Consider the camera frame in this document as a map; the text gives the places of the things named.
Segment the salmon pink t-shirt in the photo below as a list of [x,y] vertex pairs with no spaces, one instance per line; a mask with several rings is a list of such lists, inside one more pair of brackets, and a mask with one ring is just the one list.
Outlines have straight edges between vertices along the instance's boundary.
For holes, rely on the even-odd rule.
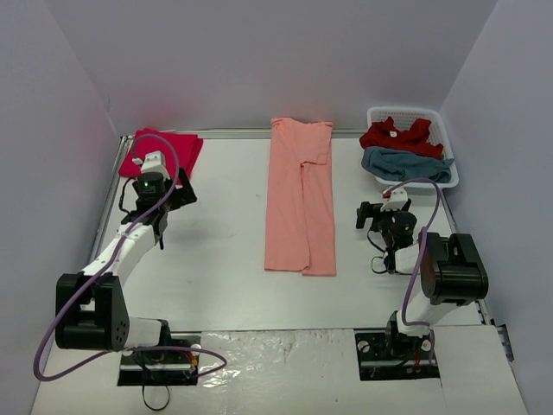
[[330,122],[271,120],[264,269],[337,275]]

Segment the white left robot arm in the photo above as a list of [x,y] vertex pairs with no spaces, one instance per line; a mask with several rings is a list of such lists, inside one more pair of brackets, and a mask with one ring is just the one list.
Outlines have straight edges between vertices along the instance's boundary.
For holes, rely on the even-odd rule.
[[56,284],[55,343],[59,348],[121,351],[143,346],[153,361],[165,361],[174,340],[162,332],[163,320],[130,317],[123,286],[142,257],[163,249],[168,214],[197,202],[186,170],[177,179],[160,172],[140,174],[133,182],[135,208],[120,222],[111,243],[83,270],[62,275]]

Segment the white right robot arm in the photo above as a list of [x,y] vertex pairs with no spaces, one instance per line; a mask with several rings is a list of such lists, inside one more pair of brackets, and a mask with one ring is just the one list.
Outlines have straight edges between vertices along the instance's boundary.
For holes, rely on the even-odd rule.
[[420,232],[410,202],[388,208],[363,201],[357,208],[356,227],[372,221],[369,231],[379,233],[385,246],[385,272],[410,274],[401,308],[392,313],[383,336],[385,351],[406,355],[415,342],[432,338],[432,328],[448,313],[486,297],[489,278],[474,238],[469,233]]

